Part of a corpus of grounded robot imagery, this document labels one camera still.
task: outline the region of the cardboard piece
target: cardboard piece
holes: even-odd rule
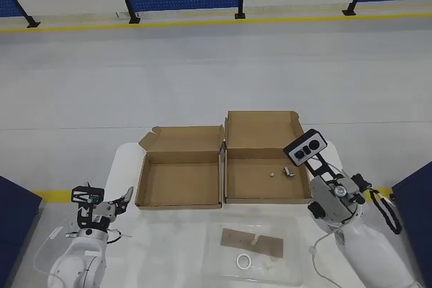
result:
[[[283,258],[283,239],[256,235],[232,229],[222,229],[221,246],[239,248],[276,258]]]
[[[306,169],[294,167],[283,153],[283,148],[303,133],[293,111],[229,111],[225,121],[225,202],[308,203],[311,194]],[[286,177],[284,167],[296,176]]]
[[[218,209],[222,202],[221,126],[154,127],[136,196],[142,210]]]

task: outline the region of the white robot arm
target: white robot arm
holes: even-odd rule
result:
[[[66,236],[74,238],[67,251],[53,264],[48,277],[49,288],[97,288],[106,269],[109,224],[126,211],[133,187],[121,198],[103,202],[104,190],[78,186],[72,190],[72,202],[78,203],[80,230]]]
[[[295,166],[306,165],[314,176],[310,182],[312,201],[308,209],[315,219],[324,221],[332,230],[310,247],[316,272],[322,278],[341,287],[320,274],[315,267],[317,244],[325,237],[334,235],[339,250],[366,288],[420,287],[387,238],[361,221],[361,207],[365,203],[362,194],[369,189],[373,202],[383,214],[386,223],[395,234],[400,234],[402,231],[400,221],[388,201],[381,199],[381,203],[389,211],[394,224],[376,199],[379,192],[372,189],[372,185],[366,182],[360,174],[349,177],[343,171],[336,174],[331,169],[320,155],[320,151],[327,145],[323,136],[318,131],[311,129],[284,149]],[[321,166],[314,169],[308,163],[310,159],[321,162]]]

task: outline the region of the white ring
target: white ring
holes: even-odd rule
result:
[[[248,259],[248,265],[246,267],[242,267],[240,265],[240,257],[245,256]],[[242,253],[240,255],[237,256],[237,267],[242,269],[242,270],[247,270],[251,267],[251,257],[248,254]]]

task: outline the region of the box flap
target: box flap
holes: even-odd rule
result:
[[[139,145],[148,152],[219,151],[221,126],[154,127]]]
[[[229,111],[228,148],[284,148],[303,134],[294,111]]]

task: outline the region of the transparent plastic tray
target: transparent plastic tray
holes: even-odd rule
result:
[[[283,258],[221,246],[224,228],[283,239]],[[233,216],[224,217],[221,222],[212,222],[207,228],[203,274],[206,277],[214,277],[221,281],[249,281],[301,286],[303,273],[300,253],[301,238],[298,231],[298,225],[294,218],[263,217],[256,219]],[[236,259],[241,253],[246,253],[251,257],[251,267],[247,270],[237,267]]]

